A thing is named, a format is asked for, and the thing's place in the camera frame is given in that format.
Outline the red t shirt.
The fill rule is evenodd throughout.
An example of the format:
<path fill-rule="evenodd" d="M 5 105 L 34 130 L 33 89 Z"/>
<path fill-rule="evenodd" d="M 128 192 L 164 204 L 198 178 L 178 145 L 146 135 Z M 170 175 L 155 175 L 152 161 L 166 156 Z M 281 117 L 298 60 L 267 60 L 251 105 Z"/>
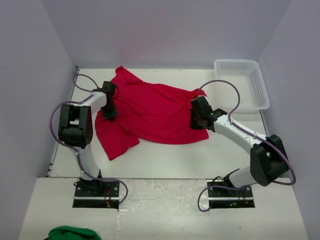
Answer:
<path fill-rule="evenodd" d="M 185 145 L 208 139 L 205 129 L 190 128 L 191 100 L 204 95 L 161 83 L 148 83 L 120 66 L 111 80 L 118 90 L 114 100 L 117 115 L 105 119 L 102 111 L 95 118 L 96 136 L 110 161 L 123 155 L 140 140 Z"/>

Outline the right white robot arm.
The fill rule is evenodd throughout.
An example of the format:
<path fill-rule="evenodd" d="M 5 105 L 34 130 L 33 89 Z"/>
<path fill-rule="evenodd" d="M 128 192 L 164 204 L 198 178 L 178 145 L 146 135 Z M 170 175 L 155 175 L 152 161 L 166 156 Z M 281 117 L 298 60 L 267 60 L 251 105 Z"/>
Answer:
<path fill-rule="evenodd" d="M 236 169 L 223 178 L 223 191 L 233 197 L 244 186 L 268 186 L 290 170 L 282 140 L 277 135 L 265 136 L 239 124 L 220 108 L 215 110 L 204 96 L 190 101 L 190 128 L 220 134 L 249 154 L 249 165 Z"/>

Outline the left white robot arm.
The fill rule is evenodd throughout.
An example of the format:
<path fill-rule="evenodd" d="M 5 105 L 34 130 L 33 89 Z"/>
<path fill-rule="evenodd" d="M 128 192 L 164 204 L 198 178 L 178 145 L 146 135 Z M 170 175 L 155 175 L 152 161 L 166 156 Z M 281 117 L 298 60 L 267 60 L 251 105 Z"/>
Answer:
<path fill-rule="evenodd" d="M 76 187 L 97 197 L 103 193 L 105 181 L 96 164 L 91 142 L 94 135 L 93 114 L 102 113 L 102 118 L 114 121 L 118 111 L 114 102 L 119 93 L 116 84 L 104 81 L 101 88 L 91 91 L 81 102 L 69 101 L 60 107 L 58 140 L 70 148 L 80 169 Z"/>

